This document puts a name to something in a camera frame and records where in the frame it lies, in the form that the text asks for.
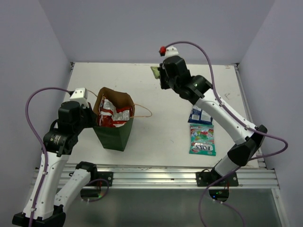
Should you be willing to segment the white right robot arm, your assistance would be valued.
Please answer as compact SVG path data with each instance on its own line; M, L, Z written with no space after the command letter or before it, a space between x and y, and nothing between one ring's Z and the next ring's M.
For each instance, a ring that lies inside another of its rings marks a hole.
M170 56L159 66L160 86L171 88L182 99L198 106L219 123L234 141L234 146L227 152L208 173L202 173L201 178L207 184L223 185L228 180L228 174L245 166L260 148L267 128L256 126L250 121L243 125L237 122L242 119L234 109L214 94L213 85L203 76L191 76L185 60L180 56Z

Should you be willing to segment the small green snack packet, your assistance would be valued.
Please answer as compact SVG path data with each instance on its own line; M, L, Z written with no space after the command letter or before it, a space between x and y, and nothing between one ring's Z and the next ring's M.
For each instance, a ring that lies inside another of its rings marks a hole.
M151 66L151 70L155 79L160 79L160 67Z

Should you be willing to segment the red Doritos chip bag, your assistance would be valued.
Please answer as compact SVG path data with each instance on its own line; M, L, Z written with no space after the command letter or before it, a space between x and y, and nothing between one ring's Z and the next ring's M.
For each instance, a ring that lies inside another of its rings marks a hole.
M124 126L133 116L133 107L116 108L113 103L102 95L98 108L97 125L108 128Z

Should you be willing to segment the green paper bag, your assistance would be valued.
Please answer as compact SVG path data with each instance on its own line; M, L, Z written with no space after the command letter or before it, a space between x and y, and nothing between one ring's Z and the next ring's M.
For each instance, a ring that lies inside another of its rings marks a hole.
M133 116L124 126L118 128L108 128L96 125L93 127L93 130L103 148L124 151L132 130L134 119L139 117L143 118L143 116L135 115L136 104L133 102L129 94L103 87L98 93L97 100L93 108L93 112L97 115L97 117L102 95L105 95L116 108L123 108L127 106L133 107Z

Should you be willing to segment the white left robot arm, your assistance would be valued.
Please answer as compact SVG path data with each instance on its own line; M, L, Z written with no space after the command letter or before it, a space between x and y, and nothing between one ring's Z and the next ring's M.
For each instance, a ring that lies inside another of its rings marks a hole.
M14 215L12 224L19 227L62 227L71 202L86 184L95 185L95 164L80 162L76 176L60 192L61 174L70 158L78 136L96 124L96 114L87 101L67 101L58 110L58 119L43 137L43 154L32 194L22 212Z

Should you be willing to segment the teal Fox's candy bag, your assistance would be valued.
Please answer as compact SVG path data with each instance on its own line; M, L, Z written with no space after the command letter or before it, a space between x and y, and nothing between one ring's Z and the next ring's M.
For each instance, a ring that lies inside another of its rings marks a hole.
M214 126L190 124L190 154L216 156Z

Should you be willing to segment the blue crisps bag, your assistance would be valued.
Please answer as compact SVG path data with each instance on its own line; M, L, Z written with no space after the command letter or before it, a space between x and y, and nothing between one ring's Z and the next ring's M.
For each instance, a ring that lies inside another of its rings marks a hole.
M190 112L188 123L212 125L213 118L201 108L194 105Z

